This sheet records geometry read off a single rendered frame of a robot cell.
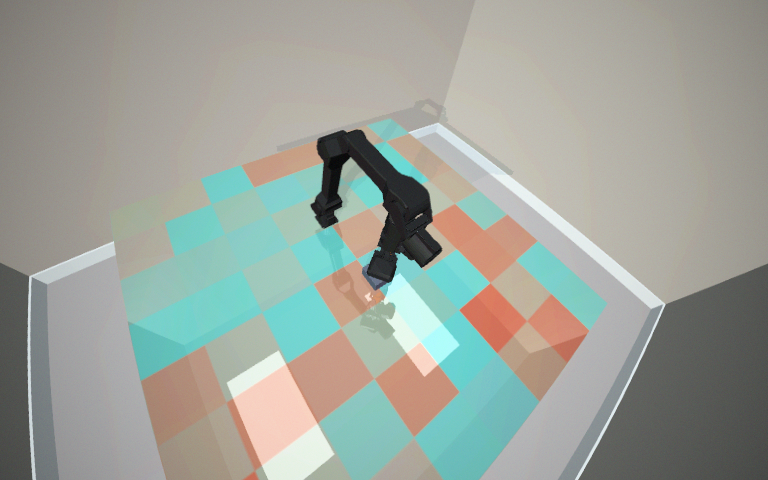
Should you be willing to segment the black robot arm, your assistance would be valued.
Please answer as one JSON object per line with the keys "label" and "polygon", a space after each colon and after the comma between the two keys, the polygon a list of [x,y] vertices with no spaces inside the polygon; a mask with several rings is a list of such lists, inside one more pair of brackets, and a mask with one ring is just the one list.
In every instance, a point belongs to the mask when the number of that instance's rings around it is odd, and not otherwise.
{"label": "black robot arm", "polygon": [[334,210],[343,202],[337,194],[339,180],[342,165],[351,157],[383,194],[382,205],[389,213],[386,234],[394,240],[404,239],[395,252],[415,260],[421,268],[442,252],[442,246],[425,229],[433,222],[429,191],[414,177],[397,171],[362,130],[341,130],[320,137],[316,149],[324,161],[322,191],[310,205],[323,229],[338,222]]}

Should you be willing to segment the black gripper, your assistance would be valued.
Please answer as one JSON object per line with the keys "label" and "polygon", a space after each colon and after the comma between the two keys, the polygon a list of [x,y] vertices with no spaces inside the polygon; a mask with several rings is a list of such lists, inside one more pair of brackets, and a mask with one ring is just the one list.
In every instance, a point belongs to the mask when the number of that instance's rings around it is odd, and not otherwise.
{"label": "black gripper", "polygon": [[396,263],[398,258],[395,254],[395,250],[399,245],[402,246],[403,242],[404,239],[394,240],[390,238],[383,228],[377,245],[381,247],[381,250],[374,251],[366,272],[367,275],[387,283],[391,282],[397,268]]}

